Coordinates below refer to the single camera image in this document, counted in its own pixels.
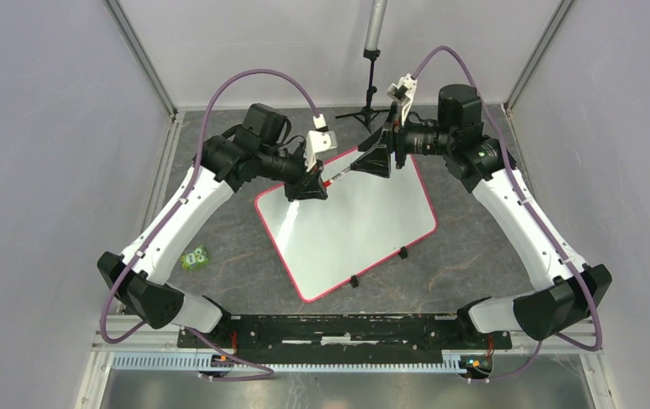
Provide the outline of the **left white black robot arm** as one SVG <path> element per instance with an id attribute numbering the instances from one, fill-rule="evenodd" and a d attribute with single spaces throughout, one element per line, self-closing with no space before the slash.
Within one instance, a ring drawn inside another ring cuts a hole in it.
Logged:
<path id="1" fill-rule="evenodd" d="M 98 259 L 96 267 L 113 296 L 143 325 L 192 327 L 209 346 L 224 345 L 231 325 L 223 319 L 223 309 L 171 285 L 170 275 L 205 222 L 257 177 L 282 182 L 289 201 L 327 198 L 324 164 L 317 156 L 332 148 L 334 136 L 323 114 L 313 116 L 313 125 L 289 152 L 280 138 L 289 134 L 290 120 L 256 103 L 242 123 L 207 138 L 176 195 L 139 237 L 122 251 L 105 251 Z"/>

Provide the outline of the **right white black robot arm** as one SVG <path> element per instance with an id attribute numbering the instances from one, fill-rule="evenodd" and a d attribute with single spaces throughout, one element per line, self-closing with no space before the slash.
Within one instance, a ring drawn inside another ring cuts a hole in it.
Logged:
<path id="1" fill-rule="evenodd" d="M 566 328 L 594 317 L 613 277 L 605 265 L 589 265 L 557 232 L 505 144 L 485 134 L 483 115 L 476 88 L 467 84 L 440 89 L 435 119 L 410 120 L 392 103 L 383 125 L 359 144 L 361 155 L 350 168 L 389 178 L 410 156 L 441 157 L 515 248 L 533 290 L 460 308 L 455 334 L 463 346 L 476 348 L 500 330 L 523 331 L 536 341 L 564 338 Z"/>

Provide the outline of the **pink-framed whiteboard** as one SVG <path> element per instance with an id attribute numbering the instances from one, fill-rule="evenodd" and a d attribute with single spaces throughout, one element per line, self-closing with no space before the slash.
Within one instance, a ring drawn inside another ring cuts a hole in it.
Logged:
<path id="1" fill-rule="evenodd" d="M 349 171 L 326 200 L 286 199 L 283 185 L 260 193 L 255 208 L 304 302 L 346 285 L 438 227 L 415 160 L 389 178 Z"/>

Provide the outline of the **red whiteboard marker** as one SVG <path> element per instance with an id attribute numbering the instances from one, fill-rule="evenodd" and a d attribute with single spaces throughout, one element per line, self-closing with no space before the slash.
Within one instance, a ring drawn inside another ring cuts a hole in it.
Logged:
<path id="1" fill-rule="evenodd" d="M 347 173 L 349 173 L 352 170 L 352 165 L 348 165 L 341 171 L 337 172 L 334 176 L 330 177 L 326 181 L 323 182 L 323 187 L 329 187 L 331 186 L 334 182 L 338 181 L 341 179 L 343 176 L 345 176 Z"/>

